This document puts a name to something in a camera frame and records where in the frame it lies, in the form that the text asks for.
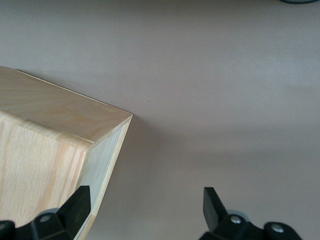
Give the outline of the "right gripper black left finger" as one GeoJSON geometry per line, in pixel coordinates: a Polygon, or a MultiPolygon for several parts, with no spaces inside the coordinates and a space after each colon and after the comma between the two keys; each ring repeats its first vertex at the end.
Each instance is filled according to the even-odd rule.
{"type": "Polygon", "coordinates": [[[47,209],[21,227],[16,227],[11,220],[2,220],[0,238],[2,240],[74,240],[90,212],[90,187],[82,185],[60,208],[47,209]]]}

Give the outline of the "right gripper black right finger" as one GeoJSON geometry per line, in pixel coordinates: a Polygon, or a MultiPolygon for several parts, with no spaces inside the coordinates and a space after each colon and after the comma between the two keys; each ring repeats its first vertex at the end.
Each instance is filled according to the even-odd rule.
{"type": "Polygon", "coordinates": [[[282,222],[252,224],[239,211],[227,211],[213,187],[203,190],[203,215],[208,227],[201,240],[300,240],[300,235],[282,222]]]}

